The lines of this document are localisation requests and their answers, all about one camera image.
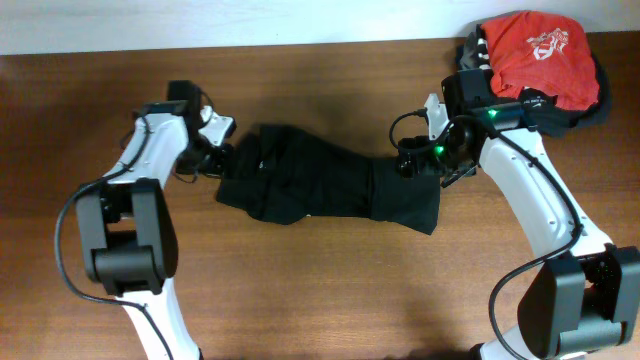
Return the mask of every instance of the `wooden table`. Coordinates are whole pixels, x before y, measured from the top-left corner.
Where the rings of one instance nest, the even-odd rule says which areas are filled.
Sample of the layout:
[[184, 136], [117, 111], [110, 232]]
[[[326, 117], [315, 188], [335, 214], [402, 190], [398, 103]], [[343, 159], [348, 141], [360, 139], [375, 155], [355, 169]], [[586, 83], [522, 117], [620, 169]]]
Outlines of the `wooden table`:
[[[590, 36], [608, 70], [606, 126], [545, 139], [563, 179], [620, 246], [640, 245], [640, 33]], [[365, 155], [392, 155], [387, 131], [452, 74], [461, 39], [0, 57], [0, 358], [144, 359], [122, 309], [72, 296], [53, 260], [54, 217], [78, 184], [107, 171], [131, 110], [191, 79], [239, 125], [287, 123]], [[405, 135], [425, 131], [419, 121]], [[171, 179], [182, 312], [207, 359], [394, 358], [493, 339], [491, 288], [531, 259], [485, 175], [442, 193], [433, 236], [366, 219], [260, 223], [216, 203], [217, 180]], [[64, 252], [83, 273], [75, 217]], [[503, 328], [534, 274], [501, 295]], [[591, 359], [638, 359], [633, 342]]]

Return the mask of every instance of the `black cable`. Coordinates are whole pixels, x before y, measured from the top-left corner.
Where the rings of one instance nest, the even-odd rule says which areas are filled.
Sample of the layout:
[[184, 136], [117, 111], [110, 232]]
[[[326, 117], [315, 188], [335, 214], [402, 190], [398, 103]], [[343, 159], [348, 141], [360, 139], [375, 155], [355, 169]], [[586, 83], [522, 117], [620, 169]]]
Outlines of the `black cable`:
[[80, 291], [71, 282], [71, 279], [67, 275], [67, 271], [65, 270], [64, 262], [62, 260], [62, 249], [61, 249], [61, 246], [60, 246], [60, 234], [61, 234], [61, 231], [62, 231], [62, 224], [64, 222], [64, 218], [66, 217], [67, 213], [69, 212], [69, 209], [76, 202], [76, 200], [78, 200], [81, 196], [85, 195], [86, 193], [88, 193], [90, 191], [93, 191], [93, 190], [96, 190], [97, 188], [99, 188], [102, 184], [106, 183], [107, 181], [109, 181], [111, 179], [114, 179], [114, 178], [116, 178], [118, 176], [121, 176], [122, 174], [125, 174], [127, 171], [129, 171], [136, 164], [136, 162], [142, 156], [142, 153], [143, 153], [145, 147], [147, 146], [147, 143], [149, 142], [149, 137], [151, 135], [151, 127], [150, 127], [149, 121], [147, 121], [146, 117], [141, 116], [141, 118], [144, 121], [145, 128], [146, 128], [145, 129], [145, 136], [144, 136], [144, 139], [142, 140], [142, 144], [140, 145], [140, 148], [138, 149], [136, 154], [133, 156], [133, 159], [131, 159], [131, 162], [129, 162], [128, 164], [124, 164], [122, 166], [122, 169], [120, 169], [120, 170], [118, 170], [118, 171], [116, 171], [116, 172], [114, 172], [112, 174], [103, 176], [103, 177], [101, 177], [99, 179], [96, 179], [96, 180], [92, 181], [91, 183], [89, 183], [87, 185], [82, 186], [80, 189], [76, 190], [76, 192], [71, 194], [71, 196], [69, 196], [67, 201], [64, 203], [64, 206], [62, 207], [62, 210], [60, 210], [60, 213], [58, 214], [58, 219], [56, 220], [56, 228], [55, 228], [55, 233], [54, 233], [54, 237], [53, 237], [54, 252], [55, 252], [55, 256], [56, 256], [56, 265], [58, 267], [58, 271], [60, 272], [60, 275], [62, 275], [62, 280], [64, 280], [65, 285], [67, 286], [67, 288], [69, 288], [69, 290], [71, 290], [71, 292], [74, 295], [78, 296], [81, 299], [88, 300], [88, 301], [93, 301], [93, 302], [98, 303], [98, 304], [129, 306], [129, 307], [137, 309], [138, 311], [140, 311], [144, 315], [144, 317], [149, 322], [149, 325], [151, 325], [151, 327], [153, 328], [153, 331], [156, 333], [156, 335], [160, 339], [160, 342], [164, 346], [164, 348], [165, 348], [165, 350], [167, 352], [167, 355], [169, 356], [169, 360], [173, 360], [173, 355], [171, 354], [171, 349], [169, 349], [169, 344], [167, 344], [167, 341], [165, 340], [164, 336], [162, 336], [162, 333], [160, 332], [160, 329], [158, 329], [158, 327], [156, 326], [156, 323], [153, 321], [153, 318], [151, 317], [151, 315], [149, 315], [149, 312], [147, 312], [146, 307], [143, 306], [143, 305], [140, 305], [140, 304], [129, 302], [129, 301], [100, 298], [100, 297], [92, 296], [92, 295], [89, 295], [89, 294], [86, 294], [86, 293]]
[[450, 121], [445, 127], [444, 129], [442, 129], [442, 132], [440, 133], [440, 136], [438, 136], [436, 139], [434, 139], [433, 141], [431, 141], [429, 143], [429, 145], [425, 145], [419, 148], [415, 148], [415, 149], [409, 149], [409, 148], [405, 148], [402, 147], [400, 145], [398, 145], [398, 143], [394, 140], [393, 138], [393, 132], [396, 128], [396, 125], [402, 121], [405, 118], [408, 118], [409, 116], [419, 116], [422, 118], [425, 118], [425, 120], [427, 120], [427, 113], [426, 113], [426, 109], [419, 109], [416, 111], [412, 111], [410, 113], [406, 113], [404, 115], [400, 115], [397, 119], [395, 119], [393, 121], [393, 123], [391, 124], [391, 128], [389, 128], [389, 141], [391, 141], [391, 145], [393, 145], [394, 148], [398, 149], [398, 151], [405, 153], [405, 154], [409, 154], [409, 155], [417, 155], [417, 154], [422, 154], [425, 153], [427, 151], [432, 150], [434, 147], [436, 147], [436, 145], [440, 144], [442, 142], [442, 140], [444, 140], [444, 138], [447, 135], [447, 131], [449, 130], [449, 128], [451, 126], [453, 126], [453, 121]]
[[545, 168], [542, 164], [540, 164], [540, 162], [538, 161], [538, 158], [533, 156], [533, 155], [531, 155], [531, 154], [529, 154], [526, 150], [524, 150], [518, 144], [516, 144], [515, 142], [511, 141], [511, 139], [507, 138], [503, 134], [497, 132], [495, 129], [488, 129], [488, 130], [490, 132], [492, 132], [492, 134], [497, 136], [497, 138], [499, 138], [500, 140], [505, 142], [507, 145], [511, 146], [511, 148], [513, 148], [514, 150], [519, 152], [522, 156], [524, 156], [527, 160], [529, 160], [529, 162], [533, 166], [535, 166], [536, 168], [538, 168], [538, 170], [540, 170], [540, 172], [547, 178], [549, 183], [551, 183], [551, 186], [553, 186], [553, 188], [558, 192], [558, 195], [560, 195], [560, 197], [562, 198], [562, 200], [566, 204], [567, 209], [569, 210], [569, 212], [571, 213], [571, 217], [573, 218], [573, 223], [575, 224], [575, 227], [573, 228], [573, 231], [571, 232], [571, 240], [566, 245], [564, 245], [563, 247], [561, 247], [561, 248], [559, 248], [559, 249], [557, 249], [555, 251], [550, 252], [547, 255], [544, 255], [544, 256], [541, 256], [541, 257], [539, 257], [539, 258], [537, 258], [535, 260], [532, 260], [532, 261], [530, 261], [530, 262], [528, 262], [528, 263], [526, 263], [526, 264], [514, 269], [513, 271], [509, 272], [502, 279], [500, 279], [500, 281], [498, 281], [496, 286], [491, 291], [491, 296], [489, 297], [489, 321], [491, 322], [491, 327], [493, 328], [493, 332], [495, 333], [496, 338], [498, 339], [500, 344], [505, 348], [505, 350], [507, 350], [507, 352], [509, 354], [511, 354], [513, 357], [515, 357], [518, 360], [528, 360], [524, 356], [518, 354], [507, 343], [507, 341], [502, 336], [502, 333], [500, 332], [500, 328], [498, 327], [498, 322], [496, 320], [496, 313], [495, 313], [495, 305], [496, 305], [496, 300], [498, 298], [498, 293], [500, 292], [500, 290], [509, 281], [511, 281], [513, 278], [517, 277], [518, 275], [520, 275], [520, 274], [522, 274], [522, 273], [524, 273], [524, 272], [526, 272], [528, 270], [531, 270], [531, 269], [533, 269], [534, 267], [536, 267], [538, 265], [543, 264], [547, 260], [550, 260], [550, 259], [553, 259], [555, 257], [558, 257], [558, 256], [564, 254], [565, 252], [569, 251], [578, 242], [578, 240], [580, 240], [580, 235], [582, 234], [582, 229], [583, 229], [584, 226], [580, 222], [580, 216], [578, 215], [578, 211], [576, 210], [575, 206], [573, 205], [573, 202], [569, 198], [569, 195], [567, 195], [567, 193], [564, 191], [564, 189], [562, 188], [560, 183], [558, 183], [558, 181], [549, 172], [549, 170], [547, 170], [547, 168]]
[[185, 178], [183, 178], [182, 176], [178, 175], [178, 173], [176, 172], [175, 167], [173, 168], [173, 170], [171, 170], [171, 175], [173, 175], [174, 178], [178, 179], [179, 181], [185, 183], [185, 184], [195, 184], [196, 181], [198, 181], [198, 169], [195, 168], [193, 169], [193, 178], [191, 180], [187, 180]]

